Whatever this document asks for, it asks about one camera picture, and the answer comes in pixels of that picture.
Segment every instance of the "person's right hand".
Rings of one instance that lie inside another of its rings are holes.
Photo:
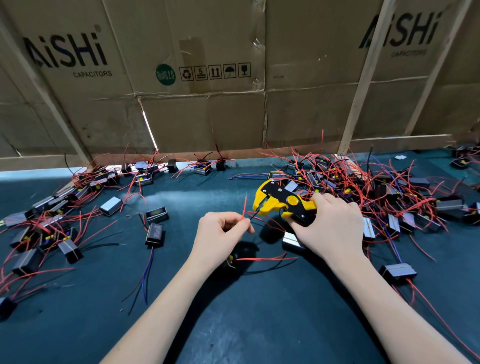
[[[317,205],[317,217],[310,226],[303,227],[288,219],[298,240],[327,263],[364,256],[361,247],[363,218],[359,206],[331,194],[316,193],[312,200]]]

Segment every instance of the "recycling symbol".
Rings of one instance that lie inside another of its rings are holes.
[[[189,70],[183,70],[182,77],[186,80],[190,80],[192,78],[192,74]]]

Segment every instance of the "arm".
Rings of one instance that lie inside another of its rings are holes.
[[[289,221],[298,239],[321,256],[350,291],[393,363],[469,363],[377,273],[363,254],[363,219],[356,203],[315,194],[308,227]]]
[[[163,362],[198,290],[246,231],[254,233],[250,220],[235,212],[202,217],[185,264],[101,363]]]

